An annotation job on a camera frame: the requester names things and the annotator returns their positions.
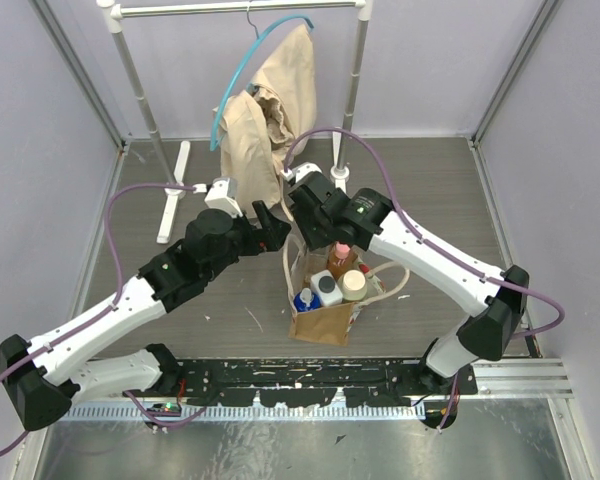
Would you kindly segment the canvas tote bag with handles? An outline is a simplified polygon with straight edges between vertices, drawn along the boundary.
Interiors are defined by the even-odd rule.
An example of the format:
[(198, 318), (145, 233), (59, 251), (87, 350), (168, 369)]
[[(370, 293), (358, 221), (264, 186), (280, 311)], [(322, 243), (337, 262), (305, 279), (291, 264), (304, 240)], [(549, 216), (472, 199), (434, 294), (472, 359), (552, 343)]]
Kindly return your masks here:
[(340, 305), (297, 312), (293, 305), (295, 295), (305, 287), (310, 288), (312, 275), (327, 270), (327, 257), (331, 248), (327, 252), (311, 253), (295, 235), (290, 235), (285, 241), (282, 268), (291, 307), (289, 336), (310, 343), (346, 346), (349, 332), (362, 310), (398, 294), (406, 286), (410, 271), (394, 261), (371, 268), (363, 261), (360, 253), (353, 249), (357, 259), (352, 269), (365, 275), (368, 287), (366, 297), (360, 302), (343, 300)]

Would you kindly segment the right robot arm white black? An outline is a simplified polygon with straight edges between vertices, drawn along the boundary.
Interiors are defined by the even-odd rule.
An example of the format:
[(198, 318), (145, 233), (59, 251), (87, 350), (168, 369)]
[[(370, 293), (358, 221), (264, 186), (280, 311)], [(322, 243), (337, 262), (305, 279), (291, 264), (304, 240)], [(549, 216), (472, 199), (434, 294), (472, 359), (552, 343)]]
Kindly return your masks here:
[(383, 256), (423, 278), (467, 314), (446, 335), (435, 339), (418, 366), (424, 390), (446, 390), (459, 370), (476, 360), (498, 361), (526, 307), (528, 273), (480, 262), (426, 229), (376, 190), (348, 196), (323, 173), (284, 176), (294, 216), (311, 250), (340, 242)]

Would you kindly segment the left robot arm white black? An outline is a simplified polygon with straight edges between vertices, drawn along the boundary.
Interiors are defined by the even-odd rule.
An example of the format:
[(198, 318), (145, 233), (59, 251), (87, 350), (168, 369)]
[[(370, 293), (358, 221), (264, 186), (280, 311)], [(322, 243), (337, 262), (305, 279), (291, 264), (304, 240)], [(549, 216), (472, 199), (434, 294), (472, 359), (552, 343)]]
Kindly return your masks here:
[(108, 360), (96, 354), (140, 326), (201, 295), (243, 257), (280, 250), (291, 231), (261, 201), (258, 222), (206, 209), (185, 235), (154, 256), (111, 297), (58, 327), (26, 340), (13, 335), (0, 345), (2, 384), (24, 429), (41, 430), (72, 406), (123, 391), (173, 394), (181, 367), (163, 344)]

